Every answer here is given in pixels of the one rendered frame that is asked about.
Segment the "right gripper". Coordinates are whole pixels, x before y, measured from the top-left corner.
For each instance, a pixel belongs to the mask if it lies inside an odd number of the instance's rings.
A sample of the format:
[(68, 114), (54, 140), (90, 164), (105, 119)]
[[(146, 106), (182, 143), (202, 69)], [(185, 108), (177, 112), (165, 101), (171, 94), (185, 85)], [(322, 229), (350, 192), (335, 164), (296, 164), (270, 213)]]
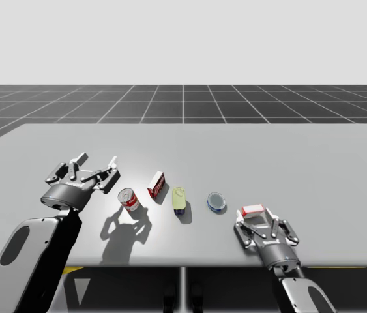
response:
[[(267, 238), (254, 225), (247, 224), (239, 210), (236, 211), (236, 215), (234, 230), (244, 249), (256, 245), (255, 236), (260, 239)], [(301, 262), (291, 246), (299, 244), (297, 234), (286, 219), (281, 219), (267, 207), (265, 208), (265, 216), (270, 228), (269, 236), (273, 241), (264, 241), (262, 245), (257, 244), (256, 250), (263, 266), (270, 271), (272, 269), (280, 269), (281, 271), (296, 269), (301, 265)]]

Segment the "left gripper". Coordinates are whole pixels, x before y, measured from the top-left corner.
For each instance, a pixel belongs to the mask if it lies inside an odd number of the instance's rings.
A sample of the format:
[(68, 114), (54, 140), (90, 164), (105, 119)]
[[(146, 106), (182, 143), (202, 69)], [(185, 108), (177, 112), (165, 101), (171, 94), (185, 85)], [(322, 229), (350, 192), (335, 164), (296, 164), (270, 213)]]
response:
[(41, 203), (57, 210), (73, 208), (82, 211), (95, 190), (109, 193), (121, 177), (117, 156), (105, 168), (85, 174), (81, 166), (87, 159), (88, 155), (81, 153), (69, 162), (59, 163), (45, 179), (50, 187), (41, 197)]

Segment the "red and white carton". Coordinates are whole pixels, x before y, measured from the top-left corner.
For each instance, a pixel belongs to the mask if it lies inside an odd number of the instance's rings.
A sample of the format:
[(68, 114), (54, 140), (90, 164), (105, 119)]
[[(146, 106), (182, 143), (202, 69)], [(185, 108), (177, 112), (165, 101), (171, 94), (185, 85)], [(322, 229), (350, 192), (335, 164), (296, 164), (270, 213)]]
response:
[(241, 216), (244, 219), (255, 218), (255, 217), (258, 217), (264, 211), (265, 211), (265, 208), (262, 204), (247, 205), (247, 206), (241, 207)]

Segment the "red and white can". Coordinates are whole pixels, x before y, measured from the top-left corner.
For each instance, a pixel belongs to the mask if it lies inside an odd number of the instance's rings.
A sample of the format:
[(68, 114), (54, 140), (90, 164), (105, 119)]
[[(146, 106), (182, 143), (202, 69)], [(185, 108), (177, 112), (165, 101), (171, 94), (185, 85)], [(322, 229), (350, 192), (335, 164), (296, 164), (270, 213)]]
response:
[(128, 212), (135, 211), (139, 207), (139, 200), (131, 188), (122, 189), (117, 199)]

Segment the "blue flat can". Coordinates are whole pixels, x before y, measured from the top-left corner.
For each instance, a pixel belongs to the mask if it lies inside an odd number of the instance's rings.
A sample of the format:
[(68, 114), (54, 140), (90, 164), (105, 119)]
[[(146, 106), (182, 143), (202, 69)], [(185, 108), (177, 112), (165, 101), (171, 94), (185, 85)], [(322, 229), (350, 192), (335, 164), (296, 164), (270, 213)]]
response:
[(226, 200), (221, 193), (211, 192), (207, 196), (207, 207), (215, 213), (221, 213), (226, 208)]

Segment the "green and blue rectangular can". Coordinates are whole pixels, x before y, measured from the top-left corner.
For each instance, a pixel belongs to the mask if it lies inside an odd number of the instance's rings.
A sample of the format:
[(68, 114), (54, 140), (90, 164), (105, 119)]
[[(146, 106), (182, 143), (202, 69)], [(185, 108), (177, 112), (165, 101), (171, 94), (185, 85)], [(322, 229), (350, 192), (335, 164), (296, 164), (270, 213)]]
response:
[(186, 190), (183, 187), (173, 188), (172, 206), (176, 216), (184, 215), (186, 209)]

